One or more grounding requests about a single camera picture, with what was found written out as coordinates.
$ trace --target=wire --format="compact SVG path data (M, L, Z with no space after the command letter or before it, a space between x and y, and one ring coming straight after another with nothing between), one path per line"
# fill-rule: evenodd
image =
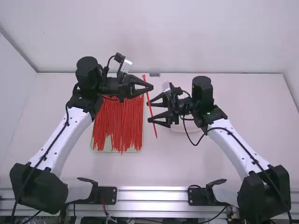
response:
M182 118L182 115L179 116L182 120L194 120L194 118Z
M147 218L133 218L133 219L140 219L140 220L150 221L150 222L154 222L154 223L162 223L161 221L147 219Z
M197 145L200 143L200 141L202 140L202 138L205 136L205 134L203 134L203 135L200 137L200 139L199 139L199 141L197 142L197 144L194 144L194 143L191 141L191 139L190 139L190 137L189 137L189 135L188 135L188 132L187 132L187 130L186 130L186 126L185 126L185 121L184 121L184 120L183 120L183 124L184 124L184 130L185 130L185 132L186 132L186 135L187 135L189 141L191 142L192 145L197 146ZM281 196L281 194L280 194L278 188L276 187L276 185L275 185L275 183L273 182L273 180L269 177L269 175L267 174L267 172L263 169L263 167L262 167L262 166L259 164L259 162L256 160L256 158L253 157L253 155L252 155L252 154L248 151L248 149L247 149L247 148L246 148L246 147L245 147L245 146L244 146L244 145L237 139L237 137L235 137L235 135L234 135L231 131L227 130L226 128L223 128L223 127L212 127L212 128L210 128L209 130L207 130L206 133L208 133L208 132L211 131L211 130L215 130L215 129L220 129L220 130L226 131L229 135L231 135L231 136L236 140L236 142L238 142L239 145L244 149L244 151L250 156L250 158L253 160L254 164L256 164L256 165L260 168L260 170L262 171L262 173L264 174L264 176L267 178L267 180L269 181L269 183L271 184L271 186L274 188L275 192L277 193L277 195L278 195L278 197L279 197L279 199L280 199L280 201L281 201L281 204L284 206L284 208L285 208L285 210L286 210L286 213L287 213L288 218L289 218L289 222L290 222L290 224L292 224L292 216L291 216L291 213L288 211L288 207L287 207L287 205L285 204L285 202L284 202L284 200L283 200L283 198L282 198L282 196Z
M69 112L68 112L68 106L67 104L65 104L65 112L66 112L66 121L64 123L63 128L60 130L60 132L58 133L58 135L55 137L55 139L52 141L52 143L49 145L47 151L41 156L40 160L37 162L37 164L33 167L33 169L30 171L30 173L28 174L27 178L25 179L24 183L21 186L21 189L19 191L19 195L16 197L15 202L14 202L14 207L13 210L11 212L11 218L10 218L10 222L13 224L14 223L14 214L15 214L15 210L17 207L18 202L20 201L20 198L23 194L23 191L25 189L25 187L27 186L31 176L33 175L34 171L36 170L36 168L41 164L41 162L46 158L47 154L49 153L50 149L53 147L54 143L57 141L57 139L59 138L59 136L62 134L62 132L65 130L65 128L69 125Z
M118 101L118 99L111 99L111 98L108 98L108 97L104 97L103 95L101 95L104 99L107 99L107 100L111 100L111 101Z
M74 208L73 209L74 209L74 217L77 217L76 216L76 204L75 203L74 203Z
M190 93L188 93L187 91L185 90L182 90L184 93L186 93L188 95L188 97L191 97Z
M186 133L186 135L187 135L189 141L191 142L191 144L192 144L193 146L198 146L198 144L199 144L200 141L203 139L203 137L205 136L205 134L203 134L203 135L200 137L200 139L198 140L198 142L197 142L196 144L193 143L192 140L190 139L189 134L188 134L187 129L186 129L186 125L185 125L185 115L183 116L183 119L182 119L182 120L183 120L184 130L185 130L185 133Z
M111 59L114 58L114 57L115 57L115 55L112 55L112 56L108 59L108 63L107 63L107 66L106 66L107 68L109 68L110 61L111 61Z
M269 219L269 221L270 221L272 224L276 224L272 219Z
M197 188L201 188L201 186L199 186L199 185L196 185L196 184L193 184L193 185L190 185L190 186L188 187L188 189L189 189L189 188L191 188L191 187L197 187Z
M123 224L129 224L134 218L129 219L129 221L127 221L126 223Z
M37 213L35 213L33 216L31 216L28 220L26 220L25 222L23 222L22 224L28 223L30 222L32 219L34 219L39 213L41 213L42 211L38 211Z
M222 212L226 209L227 206L225 206L216 216L214 216L213 218L209 219L209 220L206 220L204 222L200 222L198 224L203 224L203 223L208 223L208 222L211 222L212 220L216 219L219 215L222 214Z

